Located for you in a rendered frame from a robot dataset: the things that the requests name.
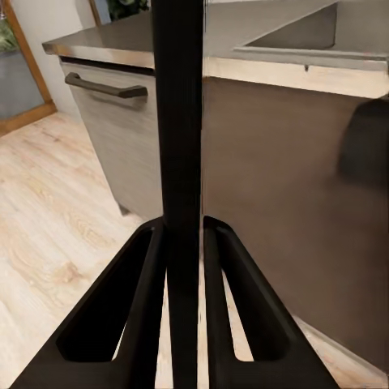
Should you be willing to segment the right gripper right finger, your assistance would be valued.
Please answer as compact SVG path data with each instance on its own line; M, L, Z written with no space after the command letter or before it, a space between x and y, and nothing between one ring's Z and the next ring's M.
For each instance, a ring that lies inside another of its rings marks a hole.
M229 224L203 221L209 389L340 389ZM235 357L223 278L254 361Z

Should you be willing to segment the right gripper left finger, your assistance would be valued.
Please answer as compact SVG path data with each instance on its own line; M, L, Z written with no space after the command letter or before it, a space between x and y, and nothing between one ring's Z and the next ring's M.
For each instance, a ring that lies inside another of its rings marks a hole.
M155 389L167 245L145 221L9 389Z

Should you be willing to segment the poster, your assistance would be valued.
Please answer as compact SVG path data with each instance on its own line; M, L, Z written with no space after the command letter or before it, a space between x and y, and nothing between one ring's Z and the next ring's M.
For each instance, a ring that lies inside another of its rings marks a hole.
M151 0L173 389L197 389L203 0Z

